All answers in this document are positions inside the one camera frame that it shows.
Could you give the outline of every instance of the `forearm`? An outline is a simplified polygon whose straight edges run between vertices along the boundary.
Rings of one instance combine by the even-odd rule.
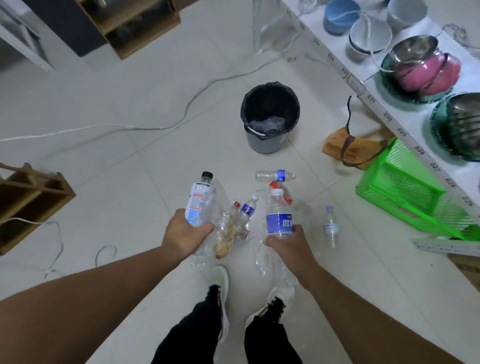
[[[180,261],[160,247],[7,298],[0,363],[85,363]]]
[[[308,287],[354,364],[461,362],[340,283],[312,269]]]

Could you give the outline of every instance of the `bottle label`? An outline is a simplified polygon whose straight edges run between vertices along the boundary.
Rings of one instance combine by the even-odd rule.
[[[277,182],[285,182],[285,170],[277,170],[276,171],[276,181]]]
[[[247,205],[247,204],[244,204],[243,207],[241,208],[241,210],[247,214],[248,216],[252,216],[253,212],[255,211],[254,208],[252,208],[251,206]]]
[[[267,230],[269,234],[292,234],[293,223],[291,214],[267,215]]]
[[[338,224],[325,224],[326,235],[338,235]]]
[[[188,222],[193,225],[200,212],[200,204],[202,203],[205,191],[210,188],[207,183],[194,183],[190,190],[190,197],[188,199],[187,207],[185,209],[185,217]]]

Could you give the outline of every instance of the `orange bag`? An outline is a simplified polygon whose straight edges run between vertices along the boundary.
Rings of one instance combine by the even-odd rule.
[[[361,170],[368,168],[383,151],[385,151],[388,145],[395,140],[395,135],[388,131],[388,138],[381,141],[374,141],[370,139],[363,139],[354,137],[350,134],[348,125],[352,116],[350,110],[350,100],[352,96],[348,98],[348,121],[347,124],[338,129],[336,132],[331,133],[324,142],[322,152],[341,160],[344,166],[357,167]]]

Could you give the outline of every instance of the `pink bowl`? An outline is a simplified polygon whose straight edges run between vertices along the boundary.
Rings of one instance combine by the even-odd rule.
[[[393,76],[405,91],[418,91],[438,75],[445,57],[445,53],[442,53],[426,59],[423,63],[398,66]]]
[[[425,87],[419,90],[420,96],[433,96],[448,91],[460,78],[462,62],[451,54],[447,54],[444,65],[438,75]]]

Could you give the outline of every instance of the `leg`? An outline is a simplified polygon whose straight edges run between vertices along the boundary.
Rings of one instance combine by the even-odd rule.
[[[249,364],[302,363],[279,323],[294,297],[293,288],[275,287],[268,295],[267,306],[249,317],[244,343]]]
[[[255,53],[262,52],[262,0],[252,0],[252,19],[253,19],[253,50]]]
[[[216,266],[204,301],[174,326],[158,346],[152,364],[213,363],[216,345],[228,332],[225,314],[227,270]]]

